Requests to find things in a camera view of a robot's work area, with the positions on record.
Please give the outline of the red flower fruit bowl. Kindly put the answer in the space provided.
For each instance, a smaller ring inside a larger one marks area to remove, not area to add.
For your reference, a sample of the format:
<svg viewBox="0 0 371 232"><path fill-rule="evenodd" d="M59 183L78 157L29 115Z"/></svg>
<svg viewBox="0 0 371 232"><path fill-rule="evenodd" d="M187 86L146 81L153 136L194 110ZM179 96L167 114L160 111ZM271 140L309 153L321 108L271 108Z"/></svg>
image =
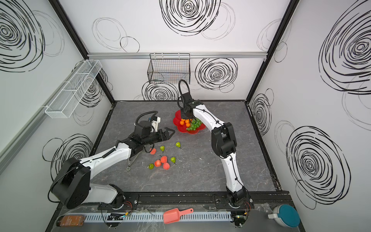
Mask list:
<svg viewBox="0 0 371 232"><path fill-rule="evenodd" d="M173 118L173 124L177 127L179 132L189 133L189 134L196 134L199 131L206 128L206 126L202 123L201 126L196 131L188 131L188 130L186 130L186 124L184 123L184 125L180 125L180 121L182 121L181 120L181 114L180 114L180 110L178 110L178 111L176 111L175 116Z"/></svg>

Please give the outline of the green grape bunch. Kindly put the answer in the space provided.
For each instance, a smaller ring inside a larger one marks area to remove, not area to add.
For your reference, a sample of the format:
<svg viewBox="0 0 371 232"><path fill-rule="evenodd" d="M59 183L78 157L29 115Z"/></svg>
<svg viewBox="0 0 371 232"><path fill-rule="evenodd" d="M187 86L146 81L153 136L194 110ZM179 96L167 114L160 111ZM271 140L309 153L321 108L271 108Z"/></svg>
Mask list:
<svg viewBox="0 0 371 232"><path fill-rule="evenodd" d="M190 127L186 127L186 130L188 131L196 131L202 124L202 122L195 118L195 119L190 119Z"/></svg>

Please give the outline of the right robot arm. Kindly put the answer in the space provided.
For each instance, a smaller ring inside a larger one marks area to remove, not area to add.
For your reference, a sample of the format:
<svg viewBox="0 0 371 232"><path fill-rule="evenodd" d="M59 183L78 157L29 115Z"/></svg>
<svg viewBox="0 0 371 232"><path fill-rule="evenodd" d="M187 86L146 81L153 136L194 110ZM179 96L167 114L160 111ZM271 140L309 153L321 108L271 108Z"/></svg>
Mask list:
<svg viewBox="0 0 371 232"><path fill-rule="evenodd" d="M199 119L211 132L212 149L220 158L226 176L229 204L233 208L239 207L248 197L248 193L237 167L237 140L232 124L219 120L203 102L193 99L189 92L182 94L177 104L183 119Z"/></svg>

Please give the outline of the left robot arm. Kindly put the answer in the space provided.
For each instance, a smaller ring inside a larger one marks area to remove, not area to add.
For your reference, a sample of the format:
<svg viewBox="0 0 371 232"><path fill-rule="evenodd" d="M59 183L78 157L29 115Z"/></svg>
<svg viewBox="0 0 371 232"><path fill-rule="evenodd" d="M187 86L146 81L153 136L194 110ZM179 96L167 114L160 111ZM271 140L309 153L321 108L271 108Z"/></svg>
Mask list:
<svg viewBox="0 0 371 232"><path fill-rule="evenodd" d="M132 133L124 140L97 155L78 160L66 160L50 187L50 193L68 209L81 204L100 203L114 210L121 209L125 203L124 192L116 185L92 184L91 180L105 169L140 153L146 145L170 140L175 131L170 128L150 132L149 135Z"/></svg>

